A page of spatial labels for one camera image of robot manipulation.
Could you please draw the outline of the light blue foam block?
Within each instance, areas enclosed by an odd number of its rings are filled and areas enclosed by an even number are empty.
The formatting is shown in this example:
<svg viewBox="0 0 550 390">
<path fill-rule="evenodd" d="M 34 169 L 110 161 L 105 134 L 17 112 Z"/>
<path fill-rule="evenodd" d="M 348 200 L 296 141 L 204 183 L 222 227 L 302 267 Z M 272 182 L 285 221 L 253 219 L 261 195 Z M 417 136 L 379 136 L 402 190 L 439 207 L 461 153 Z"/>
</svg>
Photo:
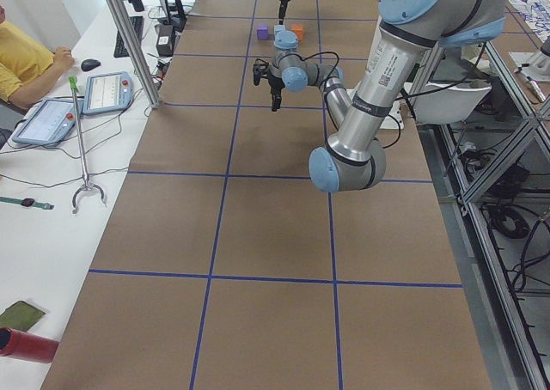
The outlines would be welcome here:
<svg viewBox="0 0 550 390">
<path fill-rule="evenodd" d="M 284 24 L 278 24 L 273 27 L 273 34 L 277 35 L 285 30 L 286 30 L 286 26 Z"/>
</svg>

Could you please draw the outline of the orange foam block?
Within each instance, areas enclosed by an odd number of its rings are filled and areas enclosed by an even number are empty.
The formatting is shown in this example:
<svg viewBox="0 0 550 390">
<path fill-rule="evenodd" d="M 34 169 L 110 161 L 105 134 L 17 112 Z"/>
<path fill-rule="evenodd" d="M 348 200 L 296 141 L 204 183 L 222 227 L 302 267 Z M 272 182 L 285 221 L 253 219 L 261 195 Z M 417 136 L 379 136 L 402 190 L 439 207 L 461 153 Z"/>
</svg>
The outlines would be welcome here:
<svg viewBox="0 0 550 390">
<path fill-rule="evenodd" d="M 304 29 L 302 24 L 292 24 L 290 30 L 296 35 L 299 42 L 303 41 Z"/>
</svg>

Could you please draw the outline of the purple foam block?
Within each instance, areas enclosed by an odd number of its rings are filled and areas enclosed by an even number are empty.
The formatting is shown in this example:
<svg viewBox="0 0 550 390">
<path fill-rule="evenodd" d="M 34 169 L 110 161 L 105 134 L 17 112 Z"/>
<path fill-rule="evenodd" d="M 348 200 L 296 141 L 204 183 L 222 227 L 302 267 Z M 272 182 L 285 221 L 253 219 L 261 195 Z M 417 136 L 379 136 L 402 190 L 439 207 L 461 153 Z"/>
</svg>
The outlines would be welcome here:
<svg viewBox="0 0 550 390">
<path fill-rule="evenodd" d="M 259 23 L 256 27 L 256 36 L 258 40 L 269 40 L 270 32 L 268 25 L 265 23 Z"/>
</svg>

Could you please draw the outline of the black monitor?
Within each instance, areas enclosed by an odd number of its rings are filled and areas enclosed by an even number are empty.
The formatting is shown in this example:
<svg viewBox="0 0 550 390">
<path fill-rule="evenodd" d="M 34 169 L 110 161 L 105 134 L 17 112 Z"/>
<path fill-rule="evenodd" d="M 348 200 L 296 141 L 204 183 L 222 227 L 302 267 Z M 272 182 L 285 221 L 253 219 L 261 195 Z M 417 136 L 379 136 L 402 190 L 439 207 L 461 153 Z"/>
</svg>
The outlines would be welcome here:
<svg viewBox="0 0 550 390">
<path fill-rule="evenodd" d="M 171 25 L 176 32 L 181 33 L 186 25 L 187 17 L 181 0 L 158 0 L 162 16 L 157 20 L 163 25 Z"/>
</svg>

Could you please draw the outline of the black power adapter box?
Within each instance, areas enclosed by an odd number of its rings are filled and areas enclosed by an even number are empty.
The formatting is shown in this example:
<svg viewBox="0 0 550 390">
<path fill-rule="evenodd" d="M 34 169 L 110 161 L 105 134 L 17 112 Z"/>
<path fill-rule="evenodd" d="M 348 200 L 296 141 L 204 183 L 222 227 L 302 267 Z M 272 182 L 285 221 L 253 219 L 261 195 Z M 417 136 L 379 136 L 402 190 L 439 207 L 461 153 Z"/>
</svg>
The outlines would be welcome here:
<svg viewBox="0 0 550 390">
<path fill-rule="evenodd" d="M 159 57 L 172 57 L 174 54 L 175 31 L 172 25 L 158 25 L 156 51 Z"/>
</svg>

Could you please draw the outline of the far teach pendant tablet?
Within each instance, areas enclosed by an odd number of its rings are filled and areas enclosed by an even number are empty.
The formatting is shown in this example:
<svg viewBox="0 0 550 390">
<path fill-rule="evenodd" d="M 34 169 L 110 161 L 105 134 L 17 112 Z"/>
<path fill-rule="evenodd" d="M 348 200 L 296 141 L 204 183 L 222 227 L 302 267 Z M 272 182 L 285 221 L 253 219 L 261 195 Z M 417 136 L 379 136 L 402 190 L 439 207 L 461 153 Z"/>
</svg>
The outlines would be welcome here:
<svg viewBox="0 0 550 390">
<path fill-rule="evenodd" d="M 130 75 L 116 72 L 90 76 L 86 82 L 82 113 L 96 115 L 128 108 L 133 99 Z"/>
</svg>

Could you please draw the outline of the teach pendant tablet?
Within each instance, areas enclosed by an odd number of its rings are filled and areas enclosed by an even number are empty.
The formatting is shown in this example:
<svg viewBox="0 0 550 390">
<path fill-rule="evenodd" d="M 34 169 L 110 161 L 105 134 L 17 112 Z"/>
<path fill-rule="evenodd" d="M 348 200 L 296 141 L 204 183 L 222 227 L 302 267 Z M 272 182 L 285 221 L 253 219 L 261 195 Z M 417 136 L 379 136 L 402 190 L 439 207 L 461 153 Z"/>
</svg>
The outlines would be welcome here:
<svg viewBox="0 0 550 390">
<path fill-rule="evenodd" d="M 15 143 L 47 145 L 63 140 L 75 126 L 74 102 L 68 99 L 46 99 L 14 132 Z"/>
<path fill-rule="evenodd" d="M 128 108 L 133 99 L 130 75 L 116 72 L 90 76 L 86 82 L 82 113 L 96 115 Z"/>
</svg>

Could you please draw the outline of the black computer mouse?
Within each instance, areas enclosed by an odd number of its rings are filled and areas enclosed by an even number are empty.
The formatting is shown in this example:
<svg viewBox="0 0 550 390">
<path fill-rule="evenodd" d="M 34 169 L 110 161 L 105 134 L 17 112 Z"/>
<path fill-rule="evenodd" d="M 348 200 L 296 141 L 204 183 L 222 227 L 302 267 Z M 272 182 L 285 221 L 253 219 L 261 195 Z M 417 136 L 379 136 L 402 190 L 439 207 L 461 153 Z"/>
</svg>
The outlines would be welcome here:
<svg viewBox="0 0 550 390">
<path fill-rule="evenodd" d="M 98 68 L 101 65 L 101 62 L 94 58 L 87 58 L 84 59 L 81 64 L 80 68 L 83 72 L 89 72 L 91 70 L 94 70 L 95 68 Z"/>
</svg>

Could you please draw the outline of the metal reacher grabber tool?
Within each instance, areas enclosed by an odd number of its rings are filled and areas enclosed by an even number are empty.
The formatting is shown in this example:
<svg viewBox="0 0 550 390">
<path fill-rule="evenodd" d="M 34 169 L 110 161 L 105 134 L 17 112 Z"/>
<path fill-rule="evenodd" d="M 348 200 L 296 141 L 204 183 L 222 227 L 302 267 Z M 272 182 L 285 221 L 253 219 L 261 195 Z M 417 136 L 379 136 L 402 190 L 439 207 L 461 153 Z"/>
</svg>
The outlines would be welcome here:
<svg viewBox="0 0 550 390">
<path fill-rule="evenodd" d="M 82 184 L 75 191 L 71 200 L 72 213 L 75 215 L 78 212 L 78 204 L 77 204 L 78 197 L 82 193 L 97 191 L 101 196 L 101 202 L 103 204 L 107 204 L 107 195 L 101 186 L 93 183 L 90 180 L 88 163 L 86 158 L 86 150 L 85 150 L 84 141 L 83 141 L 83 130 L 81 126 L 81 109 L 78 103 L 78 87 L 77 87 L 76 76 L 69 77 L 69 84 L 70 84 L 70 91 L 71 91 L 71 96 L 72 96 L 74 109 L 75 109 L 74 117 L 75 117 L 76 136 L 77 136 L 80 162 L 81 162 L 81 168 L 82 168 Z"/>
</svg>

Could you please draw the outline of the near teach pendant tablet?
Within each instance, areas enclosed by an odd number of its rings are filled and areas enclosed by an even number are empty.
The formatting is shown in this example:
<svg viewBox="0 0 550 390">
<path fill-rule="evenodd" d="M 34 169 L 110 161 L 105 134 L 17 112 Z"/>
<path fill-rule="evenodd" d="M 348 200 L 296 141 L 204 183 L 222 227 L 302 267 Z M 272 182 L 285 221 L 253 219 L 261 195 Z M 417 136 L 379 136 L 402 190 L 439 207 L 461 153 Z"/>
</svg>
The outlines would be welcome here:
<svg viewBox="0 0 550 390">
<path fill-rule="evenodd" d="M 68 99 L 46 99 L 14 132 L 15 143 L 47 145 L 63 140 L 75 126 L 74 102 Z"/>
</svg>

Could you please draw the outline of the person in yellow shirt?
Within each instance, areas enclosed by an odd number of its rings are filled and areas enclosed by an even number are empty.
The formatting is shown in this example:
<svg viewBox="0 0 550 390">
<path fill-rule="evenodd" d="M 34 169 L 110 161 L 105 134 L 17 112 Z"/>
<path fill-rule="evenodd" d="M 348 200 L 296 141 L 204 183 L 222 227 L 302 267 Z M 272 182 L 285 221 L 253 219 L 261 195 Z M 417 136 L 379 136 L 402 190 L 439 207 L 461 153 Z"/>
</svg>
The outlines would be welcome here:
<svg viewBox="0 0 550 390">
<path fill-rule="evenodd" d="M 1 9 L 1 101 L 28 110 L 75 64 L 72 50 L 51 51 L 8 21 Z"/>
</svg>

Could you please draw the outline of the red cylinder bottle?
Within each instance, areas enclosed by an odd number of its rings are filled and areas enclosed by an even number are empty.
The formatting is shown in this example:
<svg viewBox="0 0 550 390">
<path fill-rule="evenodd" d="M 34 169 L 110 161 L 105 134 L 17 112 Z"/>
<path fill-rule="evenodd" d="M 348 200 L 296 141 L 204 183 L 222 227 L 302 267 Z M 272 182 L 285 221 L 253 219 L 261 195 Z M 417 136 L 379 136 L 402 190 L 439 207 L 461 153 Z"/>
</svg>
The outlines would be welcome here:
<svg viewBox="0 0 550 390">
<path fill-rule="evenodd" d="M 16 329 L 1 328 L 1 356 L 14 359 L 51 363 L 59 342 Z"/>
</svg>

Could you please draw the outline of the aluminium frame post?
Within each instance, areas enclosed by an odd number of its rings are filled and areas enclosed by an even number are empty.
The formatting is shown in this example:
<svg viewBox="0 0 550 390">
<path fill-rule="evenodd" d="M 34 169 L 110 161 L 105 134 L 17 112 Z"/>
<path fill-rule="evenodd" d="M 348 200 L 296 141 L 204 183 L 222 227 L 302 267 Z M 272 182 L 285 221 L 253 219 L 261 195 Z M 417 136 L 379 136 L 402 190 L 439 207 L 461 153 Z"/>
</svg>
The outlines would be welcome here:
<svg viewBox="0 0 550 390">
<path fill-rule="evenodd" d="M 152 80 L 150 68 L 142 52 L 141 43 L 135 34 L 130 17 L 127 13 L 124 0 L 106 0 L 116 28 L 121 33 L 126 50 L 129 52 L 134 71 L 141 83 L 141 86 L 148 98 L 150 107 L 159 107 L 161 100 L 156 85 Z"/>
</svg>

